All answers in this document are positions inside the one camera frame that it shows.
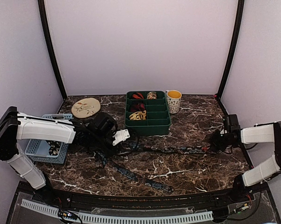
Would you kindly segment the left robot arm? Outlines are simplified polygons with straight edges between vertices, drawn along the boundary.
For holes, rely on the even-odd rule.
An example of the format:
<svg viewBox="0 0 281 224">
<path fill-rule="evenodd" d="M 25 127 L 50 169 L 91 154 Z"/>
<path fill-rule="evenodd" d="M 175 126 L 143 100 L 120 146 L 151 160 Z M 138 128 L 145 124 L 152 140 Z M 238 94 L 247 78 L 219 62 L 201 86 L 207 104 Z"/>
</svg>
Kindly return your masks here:
<svg viewBox="0 0 281 224">
<path fill-rule="evenodd" d="M 8 163 L 46 203 L 54 203 L 57 193 L 50 188 L 45 175 L 23 153 L 19 140 L 45 140 L 83 147 L 96 147 L 106 156 L 115 155 L 121 143 L 128 140 L 128 129 L 118 129 L 117 122 L 101 112 L 89 122 L 76 119 L 47 119 L 30 116 L 9 107 L 0 119 L 0 160 Z"/>
</svg>

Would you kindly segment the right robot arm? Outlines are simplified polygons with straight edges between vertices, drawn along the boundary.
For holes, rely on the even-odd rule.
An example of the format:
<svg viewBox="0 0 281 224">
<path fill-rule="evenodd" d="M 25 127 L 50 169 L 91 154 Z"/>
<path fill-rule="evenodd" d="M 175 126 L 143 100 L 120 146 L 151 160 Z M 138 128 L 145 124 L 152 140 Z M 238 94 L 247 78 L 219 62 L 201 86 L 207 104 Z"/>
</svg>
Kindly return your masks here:
<svg viewBox="0 0 281 224">
<path fill-rule="evenodd" d="M 254 167 L 234 180 L 229 199 L 238 203 L 247 195 L 247 188 L 268 182 L 281 173 L 281 121 L 242 128 L 238 122 L 225 121 L 223 130 L 215 130 L 209 139 L 210 149 L 224 152 L 228 147 L 243 147 L 250 155 L 264 155 Z"/>
</svg>

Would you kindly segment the dark floral necktie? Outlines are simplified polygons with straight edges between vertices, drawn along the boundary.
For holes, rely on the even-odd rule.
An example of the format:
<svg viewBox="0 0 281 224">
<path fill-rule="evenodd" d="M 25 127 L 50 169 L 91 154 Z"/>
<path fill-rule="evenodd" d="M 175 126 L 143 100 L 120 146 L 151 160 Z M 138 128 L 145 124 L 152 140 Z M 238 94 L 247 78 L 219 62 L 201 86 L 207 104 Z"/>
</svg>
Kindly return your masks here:
<svg viewBox="0 0 281 224">
<path fill-rule="evenodd" d="M 143 185 L 149 186 L 160 191 L 167 193 L 174 192 L 174 188 L 168 184 L 157 182 L 154 179 L 162 177 L 162 175 L 151 174 L 151 175 L 140 175 L 136 172 L 128 170 L 124 166 L 121 166 L 115 163 L 112 160 L 112 157 L 125 157 L 128 158 L 129 155 L 136 156 L 136 160 L 129 160 L 128 164 L 133 164 L 135 166 L 140 166 L 142 168 L 153 168 L 154 171 L 157 171 L 155 167 L 155 160 L 158 160 L 158 157 L 161 156 L 161 161 L 164 161 L 169 155 L 180 155 L 180 156 L 189 156 L 189 155 L 214 155 L 214 152 L 211 152 L 208 147 L 181 147 L 181 148 L 156 148 L 156 147 L 147 147 L 145 145 L 140 145 L 139 142 L 126 142 L 124 145 L 119 144 L 112 152 L 108 149 L 100 147 L 90 147 L 95 153 L 95 157 L 101 161 L 102 167 L 109 166 L 114 169 L 121 175 L 126 178 L 141 183 Z"/>
</svg>

